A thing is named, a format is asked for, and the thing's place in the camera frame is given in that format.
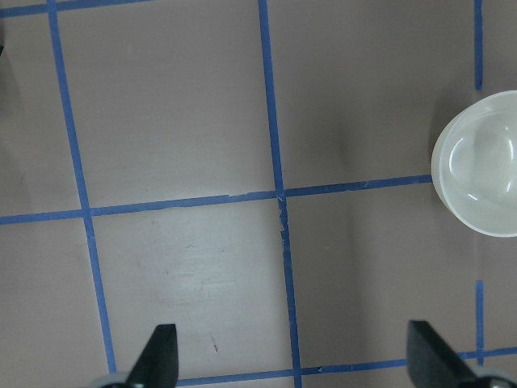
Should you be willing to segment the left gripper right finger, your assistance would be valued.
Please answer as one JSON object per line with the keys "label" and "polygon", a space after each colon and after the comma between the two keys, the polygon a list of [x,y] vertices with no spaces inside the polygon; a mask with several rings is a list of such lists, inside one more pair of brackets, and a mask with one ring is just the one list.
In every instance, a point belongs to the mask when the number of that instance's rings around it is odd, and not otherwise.
{"label": "left gripper right finger", "polygon": [[425,320],[410,320],[407,373],[415,387],[515,387],[516,379],[486,367],[470,367]]}

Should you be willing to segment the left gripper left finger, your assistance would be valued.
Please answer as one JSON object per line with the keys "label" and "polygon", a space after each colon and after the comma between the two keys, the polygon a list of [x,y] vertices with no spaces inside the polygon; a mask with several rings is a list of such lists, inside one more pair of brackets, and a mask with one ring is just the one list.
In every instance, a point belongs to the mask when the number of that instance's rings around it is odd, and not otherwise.
{"label": "left gripper left finger", "polygon": [[179,348],[176,325],[157,325],[136,363],[128,373],[98,377],[91,387],[176,387],[179,380]]}

